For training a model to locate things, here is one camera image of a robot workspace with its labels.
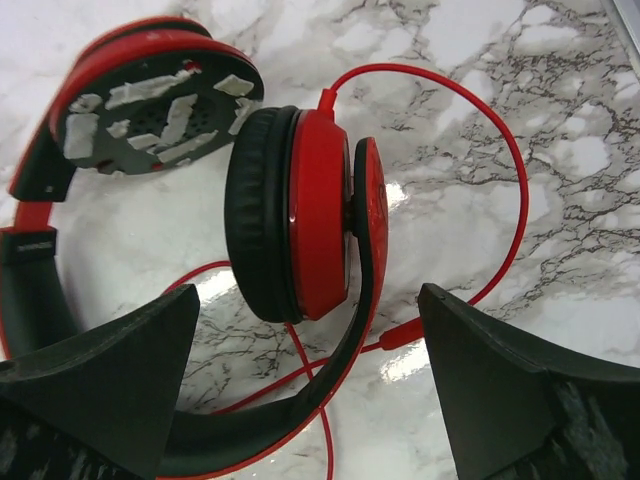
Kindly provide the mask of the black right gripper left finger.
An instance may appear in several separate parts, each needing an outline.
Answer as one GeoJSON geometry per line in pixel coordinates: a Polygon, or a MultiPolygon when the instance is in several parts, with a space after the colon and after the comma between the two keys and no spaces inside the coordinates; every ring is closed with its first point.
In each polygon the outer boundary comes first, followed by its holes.
{"type": "Polygon", "coordinates": [[[200,302],[184,285],[1,364],[4,479],[153,479],[200,302]]]}

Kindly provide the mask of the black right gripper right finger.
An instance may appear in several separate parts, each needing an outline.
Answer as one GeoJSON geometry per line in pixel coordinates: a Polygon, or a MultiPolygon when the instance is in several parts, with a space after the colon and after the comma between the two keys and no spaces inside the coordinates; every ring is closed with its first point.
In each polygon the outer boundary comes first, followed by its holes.
{"type": "Polygon", "coordinates": [[[432,283],[418,304],[459,478],[638,478],[638,368],[553,344],[432,283]]]}

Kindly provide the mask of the red black headphones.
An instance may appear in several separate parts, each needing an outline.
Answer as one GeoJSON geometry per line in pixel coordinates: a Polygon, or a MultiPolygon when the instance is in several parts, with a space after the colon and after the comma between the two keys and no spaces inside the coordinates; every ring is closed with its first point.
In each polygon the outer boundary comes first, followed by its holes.
{"type": "Polygon", "coordinates": [[[336,92],[316,108],[262,106],[251,59],[199,23],[153,17],[111,30],[77,57],[16,169],[15,220],[1,231],[1,344],[8,357],[69,338],[74,321],[55,266],[52,207],[79,168],[159,172],[232,146],[224,228],[233,274],[260,319],[317,320],[348,292],[360,252],[354,317],[327,364],[296,395],[224,415],[177,413],[159,475],[208,479],[284,445],[333,397],[380,298],[387,201],[375,141],[350,148],[336,92]]]}

